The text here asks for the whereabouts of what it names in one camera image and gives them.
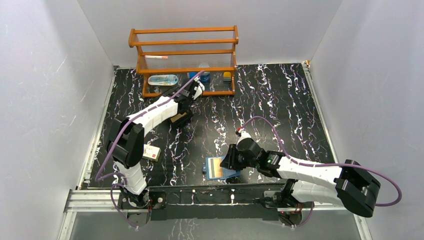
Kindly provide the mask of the orange credit card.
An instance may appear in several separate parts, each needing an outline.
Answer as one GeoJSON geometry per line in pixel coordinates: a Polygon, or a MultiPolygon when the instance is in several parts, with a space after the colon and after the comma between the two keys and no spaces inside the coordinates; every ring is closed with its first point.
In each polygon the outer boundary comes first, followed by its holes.
{"type": "Polygon", "coordinates": [[[225,169],[225,168],[220,167],[220,163],[222,162],[222,160],[223,159],[221,157],[214,157],[210,160],[211,166],[213,167],[214,170],[225,169]]]}

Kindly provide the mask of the blue card holder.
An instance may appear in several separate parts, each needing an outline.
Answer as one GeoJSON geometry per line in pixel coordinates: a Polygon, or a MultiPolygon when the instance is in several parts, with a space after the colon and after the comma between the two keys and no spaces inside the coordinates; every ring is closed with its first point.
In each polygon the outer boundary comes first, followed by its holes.
{"type": "Polygon", "coordinates": [[[225,180],[241,175],[240,170],[221,167],[220,164],[223,160],[223,156],[205,158],[205,165],[202,167],[202,172],[206,175],[207,180],[225,180]]]}

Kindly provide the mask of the black card tray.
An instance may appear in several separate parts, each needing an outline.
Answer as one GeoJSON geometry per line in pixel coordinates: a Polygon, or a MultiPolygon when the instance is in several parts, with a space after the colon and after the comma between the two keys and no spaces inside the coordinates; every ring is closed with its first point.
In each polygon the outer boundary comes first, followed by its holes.
{"type": "Polygon", "coordinates": [[[188,90],[183,89],[179,94],[171,99],[171,102],[177,104],[176,113],[166,116],[165,120],[173,129],[184,127],[193,117],[191,105],[193,98],[188,90]]]}

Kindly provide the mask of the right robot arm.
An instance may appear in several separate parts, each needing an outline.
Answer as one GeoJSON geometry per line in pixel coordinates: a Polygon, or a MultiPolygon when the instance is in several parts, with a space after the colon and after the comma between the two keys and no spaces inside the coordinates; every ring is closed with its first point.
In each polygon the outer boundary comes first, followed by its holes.
{"type": "Polygon", "coordinates": [[[220,166],[235,171],[250,167],[266,177],[285,179],[280,197],[288,207],[329,203],[364,218],[373,216],[381,188],[380,182],[355,161],[333,166],[291,158],[283,152],[264,150],[251,138],[231,144],[220,166]]]}

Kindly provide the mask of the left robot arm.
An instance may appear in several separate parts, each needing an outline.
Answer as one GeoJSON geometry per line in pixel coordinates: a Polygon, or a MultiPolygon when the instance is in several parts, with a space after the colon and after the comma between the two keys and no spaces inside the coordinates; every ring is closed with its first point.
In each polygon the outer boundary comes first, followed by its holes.
{"type": "Polygon", "coordinates": [[[193,117],[193,102],[204,90],[204,85],[199,82],[192,82],[185,88],[173,88],[140,112],[113,120],[105,143],[107,155],[113,159],[123,178],[121,192],[133,206],[144,208],[150,200],[140,164],[146,134],[162,122],[169,122],[174,129],[185,126],[193,117]]]}

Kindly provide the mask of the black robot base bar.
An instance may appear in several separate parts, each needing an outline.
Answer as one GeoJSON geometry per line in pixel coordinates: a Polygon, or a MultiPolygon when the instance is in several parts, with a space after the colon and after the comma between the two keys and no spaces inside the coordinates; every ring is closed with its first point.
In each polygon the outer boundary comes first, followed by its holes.
{"type": "Polygon", "coordinates": [[[286,203],[282,183],[151,187],[151,220],[260,219],[299,224],[299,203],[286,203]]]}

